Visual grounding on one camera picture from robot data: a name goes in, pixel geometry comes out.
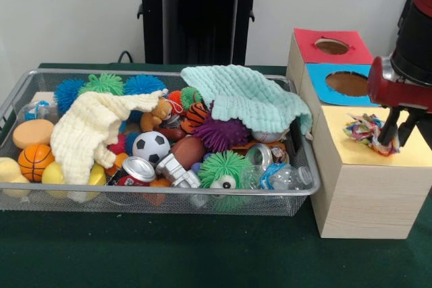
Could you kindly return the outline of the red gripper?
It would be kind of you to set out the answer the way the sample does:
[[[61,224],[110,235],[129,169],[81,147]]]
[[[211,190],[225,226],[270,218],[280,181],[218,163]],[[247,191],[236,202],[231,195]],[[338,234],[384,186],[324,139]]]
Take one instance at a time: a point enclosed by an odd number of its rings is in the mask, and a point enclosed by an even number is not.
[[[431,88],[407,82],[393,69],[389,57],[376,57],[368,77],[368,94],[372,103],[391,107],[378,136],[378,142],[388,146],[398,131],[400,146],[405,146],[414,127],[423,116],[431,112]],[[407,119],[398,128],[401,108],[408,110]]]

